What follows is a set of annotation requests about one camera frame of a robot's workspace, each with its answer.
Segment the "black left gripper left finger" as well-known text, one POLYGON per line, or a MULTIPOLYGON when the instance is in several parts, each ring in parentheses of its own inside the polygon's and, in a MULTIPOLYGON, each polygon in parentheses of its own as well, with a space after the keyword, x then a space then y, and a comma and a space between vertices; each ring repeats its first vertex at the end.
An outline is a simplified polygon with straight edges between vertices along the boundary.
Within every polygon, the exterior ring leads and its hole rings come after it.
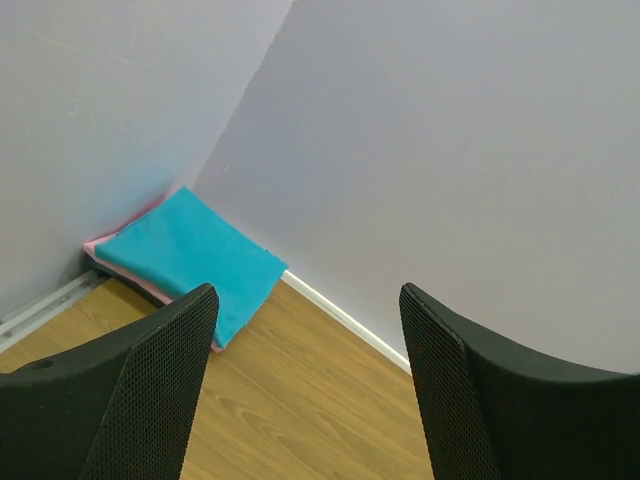
POLYGON ((219 300, 156 312, 1 376, 4 479, 177 479, 219 300))

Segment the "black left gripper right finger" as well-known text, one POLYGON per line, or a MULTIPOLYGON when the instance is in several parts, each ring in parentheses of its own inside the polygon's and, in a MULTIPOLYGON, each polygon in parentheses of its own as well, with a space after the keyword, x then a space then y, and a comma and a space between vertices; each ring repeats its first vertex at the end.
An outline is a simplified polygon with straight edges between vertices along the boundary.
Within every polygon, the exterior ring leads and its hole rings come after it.
POLYGON ((562 360, 416 285, 399 309, 437 479, 635 479, 639 378, 562 360))

